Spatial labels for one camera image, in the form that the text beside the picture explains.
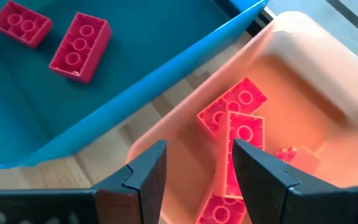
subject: peach container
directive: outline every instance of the peach container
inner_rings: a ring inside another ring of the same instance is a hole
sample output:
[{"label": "peach container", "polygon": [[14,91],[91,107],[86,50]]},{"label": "peach container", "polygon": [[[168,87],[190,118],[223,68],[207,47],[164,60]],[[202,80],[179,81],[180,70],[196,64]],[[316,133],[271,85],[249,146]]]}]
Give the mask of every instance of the peach container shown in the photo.
[{"label": "peach container", "polygon": [[196,115],[245,77],[268,98],[253,113],[264,118],[267,152],[306,147],[319,159],[313,175],[358,185],[358,57],[308,16],[284,12],[131,147],[127,162],[168,140],[167,223],[196,223],[211,195],[216,140]]}]

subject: plastic container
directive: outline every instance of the plastic container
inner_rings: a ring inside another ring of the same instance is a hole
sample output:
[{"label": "plastic container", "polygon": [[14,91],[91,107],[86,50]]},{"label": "plastic container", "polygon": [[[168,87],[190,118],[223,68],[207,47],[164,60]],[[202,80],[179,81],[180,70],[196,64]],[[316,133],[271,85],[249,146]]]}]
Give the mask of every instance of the plastic container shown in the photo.
[{"label": "plastic container", "polygon": [[167,223],[195,223],[213,184],[216,143],[196,115],[245,77],[268,98],[254,112],[265,120],[267,152],[307,147],[319,159],[313,175],[358,185],[358,57],[308,16],[286,12],[131,147],[127,161],[168,140]]},{"label": "plastic container", "polygon": [[[0,33],[0,168],[78,152],[233,43],[267,0],[240,14],[230,0],[18,3],[54,27],[35,50]],[[88,85],[48,68],[77,12],[114,31]]]}]

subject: red lego brick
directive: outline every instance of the red lego brick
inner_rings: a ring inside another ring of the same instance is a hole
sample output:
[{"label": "red lego brick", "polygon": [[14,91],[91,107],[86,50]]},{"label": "red lego brick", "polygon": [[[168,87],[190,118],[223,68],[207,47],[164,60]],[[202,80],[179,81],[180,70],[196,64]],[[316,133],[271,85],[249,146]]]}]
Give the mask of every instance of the red lego brick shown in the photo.
[{"label": "red lego brick", "polygon": [[111,35],[107,20],[78,12],[49,68],[64,77],[89,83]]},{"label": "red lego brick", "polygon": [[223,198],[212,193],[204,201],[197,224],[240,224],[247,209],[243,200]]},{"label": "red lego brick", "polygon": [[249,78],[245,78],[200,111],[197,122],[209,137],[216,139],[219,119],[227,110],[252,114],[266,101],[267,97]]},{"label": "red lego brick", "polygon": [[294,156],[296,155],[297,153],[297,149],[295,147],[291,147],[289,149],[279,149],[277,152],[276,152],[276,157],[285,161],[285,162],[289,162],[291,161],[291,159],[294,158]]},{"label": "red lego brick", "polygon": [[280,149],[276,153],[276,157],[310,175],[313,175],[320,164],[320,160],[315,154],[304,146]]},{"label": "red lego brick", "polygon": [[41,43],[52,26],[49,18],[13,1],[0,10],[0,31],[31,48]]},{"label": "red lego brick", "polygon": [[228,111],[221,119],[216,149],[214,193],[221,197],[242,198],[232,159],[234,139],[243,139],[264,150],[264,119]]}]

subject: lego stud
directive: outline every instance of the lego stud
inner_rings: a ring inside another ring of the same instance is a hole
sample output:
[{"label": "lego stud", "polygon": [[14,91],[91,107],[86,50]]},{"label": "lego stud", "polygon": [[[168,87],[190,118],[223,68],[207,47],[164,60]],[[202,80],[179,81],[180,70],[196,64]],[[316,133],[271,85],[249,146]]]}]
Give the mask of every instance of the lego stud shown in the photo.
[{"label": "lego stud", "polygon": [[230,101],[230,102],[227,103],[226,109],[228,111],[238,112],[241,109],[241,105],[236,101]]},{"label": "lego stud", "polygon": [[219,125],[219,121],[221,120],[223,114],[224,114],[223,111],[218,111],[215,114],[213,114],[212,115],[213,123]]},{"label": "lego stud", "polygon": [[288,160],[291,160],[295,157],[295,154],[296,154],[297,150],[295,147],[291,147],[288,152],[287,152],[287,159]]},{"label": "lego stud", "polygon": [[230,219],[230,211],[226,207],[218,206],[213,211],[213,218],[216,223],[226,223]]},{"label": "lego stud", "polygon": [[65,60],[68,65],[73,66],[77,70],[80,69],[82,66],[82,59],[79,53],[70,52],[66,55]]},{"label": "lego stud", "polygon": [[281,159],[281,160],[284,160],[287,156],[287,150],[286,149],[279,149],[277,152],[276,152],[276,157]]},{"label": "lego stud", "polygon": [[241,103],[248,105],[254,100],[254,96],[249,91],[242,91],[239,94],[239,100]]},{"label": "lego stud", "polygon": [[7,17],[7,23],[11,26],[18,25],[22,22],[22,16],[19,14],[11,14]]},{"label": "lego stud", "polygon": [[20,28],[24,32],[30,32],[30,31],[33,31],[35,29],[35,24],[34,24],[33,21],[26,20],[26,21],[22,22],[22,24],[20,25]]},{"label": "lego stud", "polygon": [[80,27],[80,34],[86,39],[86,40],[92,40],[94,39],[94,29],[91,25],[82,25]]},{"label": "lego stud", "polygon": [[86,43],[86,40],[84,38],[77,38],[73,42],[73,48],[77,52],[83,52],[84,50],[86,50],[87,46],[88,44]]},{"label": "lego stud", "polygon": [[254,132],[250,127],[243,125],[237,129],[237,137],[249,142],[254,137]]},{"label": "lego stud", "polygon": [[223,198],[223,202],[226,205],[234,205],[237,202],[237,199],[233,199],[233,198]]}]

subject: blue tray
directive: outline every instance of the blue tray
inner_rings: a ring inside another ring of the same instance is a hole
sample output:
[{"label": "blue tray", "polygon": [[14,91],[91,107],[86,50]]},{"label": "blue tray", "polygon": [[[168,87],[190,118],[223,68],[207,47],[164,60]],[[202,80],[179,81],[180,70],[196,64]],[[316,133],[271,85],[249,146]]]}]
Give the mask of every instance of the blue tray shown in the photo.
[{"label": "blue tray", "polygon": [[[247,2],[239,14],[229,0],[18,1],[54,27],[36,50],[0,33],[0,168],[81,150],[233,43],[267,0]],[[48,69],[77,11],[113,31],[89,85]]]}]

